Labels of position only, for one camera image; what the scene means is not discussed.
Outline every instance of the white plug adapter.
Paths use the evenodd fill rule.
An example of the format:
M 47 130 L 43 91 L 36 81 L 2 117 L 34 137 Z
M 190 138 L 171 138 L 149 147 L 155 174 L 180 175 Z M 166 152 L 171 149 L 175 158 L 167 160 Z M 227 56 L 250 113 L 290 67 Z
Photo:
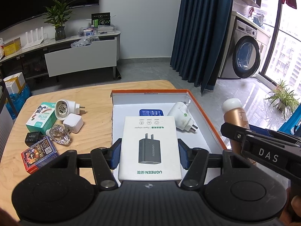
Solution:
M 175 103 L 175 105 L 171 108 L 168 116 L 174 116 L 176 122 L 176 128 L 180 130 L 195 130 L 198 128 L 194 125 L 194 120 L 192 120 L 191 116 L 188 114 L 188 106 L 186 103 L 179 101 Z
M 72 133 L 78 133 L 79 130 L 82 128 L 84 122 L 80 115 L 70 113 L 67 116 L 67 118 L 63 121 L 63 124 L 66 128 L 69 128 L 69 130 Z
M 63 121 L 67 118 L 69 114 L 79 115 L 80 109 L 84 108 L 85 107 L 80 106 L 75 101 L 61 99 L 55 104 L 55 116 L 59 120 Z

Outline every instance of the playing card box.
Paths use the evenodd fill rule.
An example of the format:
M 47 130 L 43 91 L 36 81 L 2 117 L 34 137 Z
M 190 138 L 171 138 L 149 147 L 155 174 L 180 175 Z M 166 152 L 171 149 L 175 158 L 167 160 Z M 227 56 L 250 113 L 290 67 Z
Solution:
M 23 151 L 21 156 L 26 171 L 32 174 L 59 155 L 50 138 L 45 137 Z

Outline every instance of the black charger illustration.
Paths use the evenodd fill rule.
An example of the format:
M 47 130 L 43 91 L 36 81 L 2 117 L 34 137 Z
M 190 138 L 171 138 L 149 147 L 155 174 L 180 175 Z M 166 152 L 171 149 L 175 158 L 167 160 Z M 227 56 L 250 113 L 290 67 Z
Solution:
M 159 164 L 161 163 L 160 141 L 154 140 L 154 135 L 151 139 L 147 138 L 148 133 L 145 134 L 145 139 L 139 140 L 139 163 L 144 164 Z

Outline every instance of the green product box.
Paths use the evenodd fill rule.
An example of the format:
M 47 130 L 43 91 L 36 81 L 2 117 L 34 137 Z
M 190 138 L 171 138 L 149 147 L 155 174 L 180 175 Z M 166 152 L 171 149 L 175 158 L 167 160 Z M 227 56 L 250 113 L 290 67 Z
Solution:
M 98 28 L 99 25 L 111 25 L 111 13 L 93 13 L 91 14 L 91 27 Z
M 45 135 L 46 130 L 52 128 L 56 120 L 55 103 L 43 102 L 29 118 L 26 127 L 30 132 L 42 132 Z

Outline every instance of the yellow box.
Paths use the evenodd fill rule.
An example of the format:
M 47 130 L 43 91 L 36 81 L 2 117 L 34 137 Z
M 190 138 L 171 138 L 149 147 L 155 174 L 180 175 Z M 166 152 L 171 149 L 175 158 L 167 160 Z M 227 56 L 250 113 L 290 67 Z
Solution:
M 8 56 L 12 53 L 15 53 L 21 49 L 21 38 L 11 40 L 10 42 L 4 44 L 4 55 Z

